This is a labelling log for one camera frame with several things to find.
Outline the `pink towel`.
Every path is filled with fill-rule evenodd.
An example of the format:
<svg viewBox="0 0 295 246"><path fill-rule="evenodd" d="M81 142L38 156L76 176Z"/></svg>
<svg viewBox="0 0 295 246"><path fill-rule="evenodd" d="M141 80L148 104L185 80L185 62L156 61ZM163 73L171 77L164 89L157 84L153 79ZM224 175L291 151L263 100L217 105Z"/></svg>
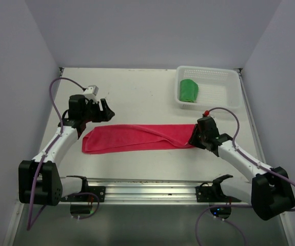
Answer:
<svg viewBox="0 0 295 246"><path fill-rule="evenodd" d="M191 148L193 124L107 125L95 127L82 140L84 154Z"/></svg>

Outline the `green towel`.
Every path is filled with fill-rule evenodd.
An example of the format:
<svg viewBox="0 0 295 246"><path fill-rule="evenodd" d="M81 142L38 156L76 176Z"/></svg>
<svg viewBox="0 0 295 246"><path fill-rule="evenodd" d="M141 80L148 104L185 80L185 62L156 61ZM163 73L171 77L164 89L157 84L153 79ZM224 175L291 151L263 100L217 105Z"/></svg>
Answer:
<svg viewBox="0 0 295 246"><path fill-rule="evenodd" d="M180 81L179 100L183 102L195 103L198 97L199 87L192 79Z"/></svg>

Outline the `clear plastic tray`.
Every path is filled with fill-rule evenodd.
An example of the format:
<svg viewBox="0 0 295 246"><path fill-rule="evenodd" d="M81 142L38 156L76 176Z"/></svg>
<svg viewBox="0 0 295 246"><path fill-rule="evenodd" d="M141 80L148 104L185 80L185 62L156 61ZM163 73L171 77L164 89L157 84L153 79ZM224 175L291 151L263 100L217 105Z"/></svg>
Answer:
<svg viewBox="0 0 295 246"><path fill-rule="evenodd" d="M180 82L190 79L198 86L195 102L180 100ZM179 66L175 73L174 99L182 109L208 110L223 107L236 111L243 106L239 75L234 70Z"/></svg>

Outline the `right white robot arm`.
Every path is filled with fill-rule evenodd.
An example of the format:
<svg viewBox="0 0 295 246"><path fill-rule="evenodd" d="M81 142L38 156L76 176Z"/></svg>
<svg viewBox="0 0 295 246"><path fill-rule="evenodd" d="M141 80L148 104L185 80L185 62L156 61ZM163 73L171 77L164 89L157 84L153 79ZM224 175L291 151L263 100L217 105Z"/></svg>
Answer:
<svg viewBox="0 0 295 246"><path fill-rule="evenodd" d="M214 179L209 187L198 186L198 193L217 202L236 198L251 205L262 220L269 220L295 207L287 172L281 167L272 168L241 150L231 136L219 133L212 117L197 120L189 144L228 162L247 179L247 182L240 182L233 175L226 174Z"/></svg>

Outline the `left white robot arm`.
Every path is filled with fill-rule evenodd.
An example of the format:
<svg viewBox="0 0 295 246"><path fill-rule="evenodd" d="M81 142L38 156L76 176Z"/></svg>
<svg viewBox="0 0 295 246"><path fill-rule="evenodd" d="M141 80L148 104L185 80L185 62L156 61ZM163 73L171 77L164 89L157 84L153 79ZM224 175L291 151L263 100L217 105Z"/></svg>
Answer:
<svg viewBox="0 0 295 246"><path fill-rule="evenodd" d="M78 201L89 197L87 178L70 175L61 178L58 167L72 145L79 140L89 122L108 122L115 116L107 101L94 101L83 94L71 95L68 109L59 114L57 131L43 150L18 167L18 191L21 203L55 206L72 195Z"/></svg>

